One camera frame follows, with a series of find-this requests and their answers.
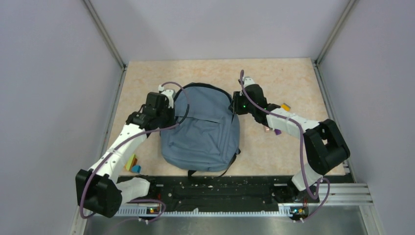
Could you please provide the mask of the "blue grey backpack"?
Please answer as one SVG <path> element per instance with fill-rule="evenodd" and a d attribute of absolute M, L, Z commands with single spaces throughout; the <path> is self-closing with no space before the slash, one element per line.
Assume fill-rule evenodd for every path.
<path fill-rule="evenodd" d="M 240 154 L 240 122 L 232 96 L 206 83 L 190 83 L 174 97 L 179 126 L 160 133 L 161 154 L 188 171 L 225 173 Z"/>

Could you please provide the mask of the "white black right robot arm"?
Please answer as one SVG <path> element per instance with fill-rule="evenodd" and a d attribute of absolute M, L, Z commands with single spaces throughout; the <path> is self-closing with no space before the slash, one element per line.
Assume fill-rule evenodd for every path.
<path fill-rule="evenodd" d="M 269 103 L 258 84 L 233 92 L 231 110 L 238 115 L 251 114 L 256 122 L 300 140 L 300 172 L 287 188 L 287 196 L 294 202 L 301 201 L 311 191 L 310 186 L 350 157 L 335 121 L 309 120 Z"/>

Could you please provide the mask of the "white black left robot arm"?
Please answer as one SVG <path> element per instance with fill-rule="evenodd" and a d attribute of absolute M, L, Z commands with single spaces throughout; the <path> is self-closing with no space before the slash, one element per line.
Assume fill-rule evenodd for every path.
<path fill-rule="evenodd" d="M 177 126 L 174 108 L 175 91 L 150 92 L 141 109 L 132 112 L 114 143 L 88 170 L 81 169 L 75 176 L 77 203 L 82 218 L 84 210 L 105 217 L 113 217 L 120 206 L 141 198 L 152 202 L 157 189 L 140 177 L 118 182 L 123 168 L 135 150 L 153 132 Z"/>

